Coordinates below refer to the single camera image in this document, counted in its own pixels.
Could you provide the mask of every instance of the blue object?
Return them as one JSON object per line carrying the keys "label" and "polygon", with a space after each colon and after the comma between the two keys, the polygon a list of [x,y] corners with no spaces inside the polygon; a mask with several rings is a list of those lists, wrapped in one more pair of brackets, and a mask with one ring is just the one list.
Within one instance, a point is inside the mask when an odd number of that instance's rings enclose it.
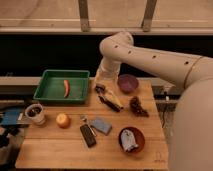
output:
{"label": "blue object", "polygon": [[20,113],[21,113],[21,109],[17,109],[17,108],[7,109],[4,112],[4,117],[3,117],[3,120],[0,123],[0,125],[2,125],[2,126],[4,126],[4,125],[16,125]]}
{"label": "blue object", "polygon": [[99,117],[91,121],[90,125],[105,135],[108,135],[112,129],[112,125],[110,123]]}

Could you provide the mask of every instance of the small cup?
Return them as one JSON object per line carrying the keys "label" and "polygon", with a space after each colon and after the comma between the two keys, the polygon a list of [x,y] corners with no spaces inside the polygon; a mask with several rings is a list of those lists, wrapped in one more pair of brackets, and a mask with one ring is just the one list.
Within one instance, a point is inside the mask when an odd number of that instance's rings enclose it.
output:
{"label": "small cup", "polygon": [[46,121],[41,104],[32,104],[28,106],[25,110],[25,116],[36,125],[42,125]]}

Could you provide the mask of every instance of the blue sponge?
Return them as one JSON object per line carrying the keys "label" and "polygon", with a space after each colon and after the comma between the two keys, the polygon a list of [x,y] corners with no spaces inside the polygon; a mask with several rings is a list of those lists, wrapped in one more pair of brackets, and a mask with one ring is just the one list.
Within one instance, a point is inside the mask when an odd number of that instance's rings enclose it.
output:
{"label": "blue sponge", "polygon": [[90,122],[90,125],[97,129],[98,131],[104,133],[105,135],[108,135],[110,130],[112,129],[112,125],[103,120],[100,117],[95,118]]}

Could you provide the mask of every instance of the purple bowl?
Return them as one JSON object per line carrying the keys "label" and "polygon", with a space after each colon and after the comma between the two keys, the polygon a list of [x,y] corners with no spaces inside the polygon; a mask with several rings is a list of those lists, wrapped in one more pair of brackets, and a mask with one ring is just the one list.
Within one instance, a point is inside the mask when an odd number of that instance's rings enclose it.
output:
{"label": "purple bowl", "polygon": [[118,86],[124,93],[133,92],[139,85],[138,79],[131,74],[122,74],[118,77]]}

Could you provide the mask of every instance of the bowl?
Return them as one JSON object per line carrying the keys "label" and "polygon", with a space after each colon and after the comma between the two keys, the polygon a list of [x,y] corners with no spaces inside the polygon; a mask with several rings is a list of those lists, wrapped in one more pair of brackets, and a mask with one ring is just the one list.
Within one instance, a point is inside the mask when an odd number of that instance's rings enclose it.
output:
{"label": "bowl", "polygon": [[[122,134],[123,130],[125,130],[125,129],[128,129],[128,130],[133,132],[134,137],[135,137],[135,142],[138,144],[138,147],[137,148],[133,148],[131,151],[125,151],[123,149],[123,146],[122,146],[121,134]],[[143,148],[144,148],[144,145],[145,145],[145,138],[144,138],[143,133],[139,129],[135,128],[135,127],[125,127],[125,128],[123,128],[120,131],[120,133],[119,133],[118,141],[119,141],[119,145],[122,148],[122,150],[125,153],[129,153],[129,154],[136,154],[136,153],[141,152],[143,150]]]}
{"label": "bowl", "polygon": [[137,89],[139,81],[134,75],[122,74],[118,77],[117,84],[123,93],[128,94]]}

